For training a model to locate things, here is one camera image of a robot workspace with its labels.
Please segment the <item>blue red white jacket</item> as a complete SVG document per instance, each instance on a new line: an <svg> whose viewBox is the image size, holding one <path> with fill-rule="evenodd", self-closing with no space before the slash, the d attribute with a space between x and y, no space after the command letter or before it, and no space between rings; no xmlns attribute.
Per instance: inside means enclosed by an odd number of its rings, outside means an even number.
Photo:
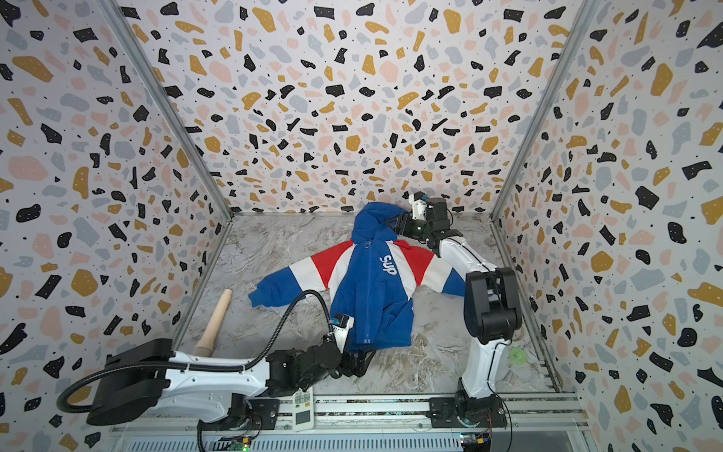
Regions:
<svg viewBox="0 0 723 452"><path fill-rule="evenodd" d="M283 307L306 290L327 290L331 314L354 320L348 351L410 346L415 290L461 297L465 282L431 250L398 239L388 222L403 212L389 203L365 205L350 239L263 278L250 293L252 305Z"/></svg>

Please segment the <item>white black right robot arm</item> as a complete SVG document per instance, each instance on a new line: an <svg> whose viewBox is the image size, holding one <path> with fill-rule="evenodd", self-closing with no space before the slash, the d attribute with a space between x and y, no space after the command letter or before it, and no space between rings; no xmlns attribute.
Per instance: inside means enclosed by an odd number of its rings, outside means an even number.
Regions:
<svg viewBox="0 0 723 452"><path fill-rule="evenodd" d="M512 269L498 267L476 252L452 224L446 200L423 192L410 198L410 212L393 221L396 233L425 244L465 283L468 362L455 395L429 399L427 416L434 429L504 428L508 407L495 390L495 376L505 347L523 324L517 280Z"/></svg>

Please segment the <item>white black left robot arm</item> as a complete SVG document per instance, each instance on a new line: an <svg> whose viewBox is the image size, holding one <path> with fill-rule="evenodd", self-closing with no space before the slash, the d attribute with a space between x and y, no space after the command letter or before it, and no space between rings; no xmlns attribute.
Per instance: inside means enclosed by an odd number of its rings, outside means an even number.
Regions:
<svg viewBox="0 0 723 452"><path fill-rule="evenodd" d="M259 363L199 357L156 339L105 363L87 421L114 426L143 414L196 417L207 423L241 420L256 397L291 397L327 377L361 377L374 350L342 352L329 338L308 350L276 350Z"/></svg>

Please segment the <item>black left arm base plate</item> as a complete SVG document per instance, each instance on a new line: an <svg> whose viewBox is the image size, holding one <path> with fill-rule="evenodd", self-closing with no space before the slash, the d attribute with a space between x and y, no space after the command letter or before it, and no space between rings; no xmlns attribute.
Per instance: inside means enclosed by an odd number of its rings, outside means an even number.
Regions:
<svg viewBox="0 0 723 452"><path fill-rule="evenodd" d="M231 408L220 422L220 431L272 431L281 403L278 399L248 399L233 394Z"/></svg>

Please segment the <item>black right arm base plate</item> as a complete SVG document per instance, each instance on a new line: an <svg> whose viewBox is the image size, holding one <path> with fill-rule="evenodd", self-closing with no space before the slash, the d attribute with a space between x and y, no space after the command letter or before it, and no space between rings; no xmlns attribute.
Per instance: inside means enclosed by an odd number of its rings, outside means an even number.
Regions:
<svg viewBox="0 0 723 452"><path fill-rule="evenodd" d="M426 416L433 429L487 429L508 425L506 409L495 395L483 399L469 399L460 394L433 397L429 399Z"/></svg>

